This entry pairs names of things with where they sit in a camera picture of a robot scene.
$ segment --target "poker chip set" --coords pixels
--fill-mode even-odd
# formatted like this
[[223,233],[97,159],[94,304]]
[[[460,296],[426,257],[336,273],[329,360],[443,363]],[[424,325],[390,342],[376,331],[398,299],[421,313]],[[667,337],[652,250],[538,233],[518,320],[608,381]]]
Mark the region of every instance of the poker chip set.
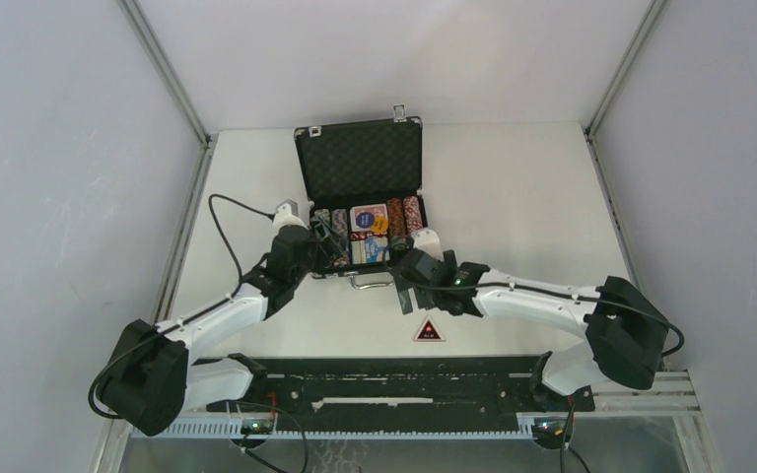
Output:
[[427,226],[422,187],[422,120],[394,108],[387,120],[309,126],[295,144],[311,203],[310,223],[323,243],[314,273],[384,270]]

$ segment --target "gray floor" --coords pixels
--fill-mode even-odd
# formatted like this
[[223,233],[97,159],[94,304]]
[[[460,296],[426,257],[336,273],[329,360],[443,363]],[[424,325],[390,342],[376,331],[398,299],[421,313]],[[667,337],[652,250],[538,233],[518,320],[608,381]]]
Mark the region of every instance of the gray floor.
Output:
[[[594,473],[686,473],[671,419],[579,419],[573,447]],[[297,473],[300,441],[270,441],[255,452]],[[133,439],[126,473],[270,473],[224,440]],[[558,451],[529,440],[313,440],[310,473],[558,472]],[[567,471],[582,472],[568,454]]]

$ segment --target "black case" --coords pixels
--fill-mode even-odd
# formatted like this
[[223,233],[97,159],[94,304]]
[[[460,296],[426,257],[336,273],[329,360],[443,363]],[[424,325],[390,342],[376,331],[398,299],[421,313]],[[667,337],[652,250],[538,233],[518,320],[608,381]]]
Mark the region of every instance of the black case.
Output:
[[[295,130],[310,217],[318,209],[350,209],[416,196],[422,224],[428,226],[422,190],[422,119],[406,117],[404,105],[387,120],[307,126]],[[390,261],[394,258],[391,251]],[[384,271],[384,264],[350,264],[316,269],[319,277]]]

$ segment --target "silver handle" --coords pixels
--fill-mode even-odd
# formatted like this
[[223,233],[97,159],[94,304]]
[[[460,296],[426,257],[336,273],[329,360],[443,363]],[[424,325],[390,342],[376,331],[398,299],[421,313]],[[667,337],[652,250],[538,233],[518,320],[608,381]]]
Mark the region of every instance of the silver handle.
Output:
[[373,289],[373,288],[386,288],[388,286],[392,286],[393,282],[378,282],[378,283],[368,283],[368,284],[358,284],[355,282],[356,275],[351,274],[350,275],[350,285],[353,287],[353,289],[357,289],[359,291],[364,289]]

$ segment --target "triangular warning sign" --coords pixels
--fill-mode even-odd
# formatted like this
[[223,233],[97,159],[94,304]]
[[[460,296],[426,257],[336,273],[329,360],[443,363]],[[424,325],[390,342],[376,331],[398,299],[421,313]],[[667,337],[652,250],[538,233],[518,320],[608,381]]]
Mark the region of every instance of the triangular warning sign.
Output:
[[419,331],[416,332],[416,338],[414,342],[445,342],[446,339],[437,329],[437,325],[431,320],[431,317],[425,317],[425,322],[419,327]]

